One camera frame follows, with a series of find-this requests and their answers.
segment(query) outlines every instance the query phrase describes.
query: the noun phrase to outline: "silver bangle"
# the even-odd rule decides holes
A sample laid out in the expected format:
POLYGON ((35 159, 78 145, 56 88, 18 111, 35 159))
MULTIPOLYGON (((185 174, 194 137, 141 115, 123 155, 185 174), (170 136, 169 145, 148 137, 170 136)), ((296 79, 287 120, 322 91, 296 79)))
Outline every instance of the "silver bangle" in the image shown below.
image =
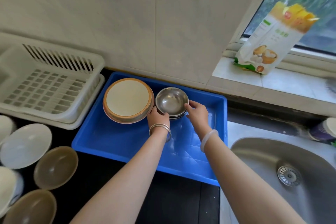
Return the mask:
POLYGON ((149 129, 149 136, 152 135, 151 130, 152 130, 152 128, 155 128, 155 127, 162 127, 162 128, 165 128, 168 131, 168 137, 166 139, 166 143, 169 142, 170 138, 171 138, 171 131, 170 131, 170 128, 166 124, 157 123, 157 124, 152 125, 149 129))

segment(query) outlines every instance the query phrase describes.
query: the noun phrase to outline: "flour bag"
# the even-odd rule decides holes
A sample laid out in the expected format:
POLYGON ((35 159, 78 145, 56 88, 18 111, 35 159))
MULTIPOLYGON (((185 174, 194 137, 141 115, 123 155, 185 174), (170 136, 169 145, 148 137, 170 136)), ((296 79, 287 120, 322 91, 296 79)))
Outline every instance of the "flour bag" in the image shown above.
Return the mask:
POLYGON ((277 2, 250 38, 237 52, 234 64, 267 74, 318 20, 299 4, 277 2))

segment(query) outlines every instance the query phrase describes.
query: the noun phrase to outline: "person's left hand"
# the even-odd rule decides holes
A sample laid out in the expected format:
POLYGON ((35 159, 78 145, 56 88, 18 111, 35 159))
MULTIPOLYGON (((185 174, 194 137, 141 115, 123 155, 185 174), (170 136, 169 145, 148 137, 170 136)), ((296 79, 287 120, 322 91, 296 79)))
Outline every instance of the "person's left hand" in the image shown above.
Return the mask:
POLYGON ((151 128, 154 124, 165 124, 170 127, 169 114, 161 115, 158 113, 156 106, 153 107, 152 111, 147 115, 148 126, 151 128))

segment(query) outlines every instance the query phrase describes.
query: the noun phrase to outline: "person's right hand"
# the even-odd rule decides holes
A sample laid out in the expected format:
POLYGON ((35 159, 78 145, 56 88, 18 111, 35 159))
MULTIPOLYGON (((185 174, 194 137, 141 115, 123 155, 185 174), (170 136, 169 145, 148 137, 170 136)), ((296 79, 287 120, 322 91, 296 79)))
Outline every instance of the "person's right hand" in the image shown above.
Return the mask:
POLYGON ((189 100, 189 104, 184 104, 187 109, 187 117, 194 126, 195 132, 197 133, 199 139, 202 141, 204 136, 212 130, 208 125, 208 110, 207 108, 195 101, 189 100))

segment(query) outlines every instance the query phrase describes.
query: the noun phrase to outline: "stainless steel sink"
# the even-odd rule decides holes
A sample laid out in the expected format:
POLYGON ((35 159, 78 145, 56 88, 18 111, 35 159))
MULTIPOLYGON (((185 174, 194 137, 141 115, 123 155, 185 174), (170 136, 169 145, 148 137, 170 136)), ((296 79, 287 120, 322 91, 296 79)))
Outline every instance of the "stainless steel sink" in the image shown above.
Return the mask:
MULTIPOLYGON (((308 224, 336 223, 336 148, 232 122, 228 146, 308 224)), ((220 201, 220 223, 238 223, 222 191, 220 201)))

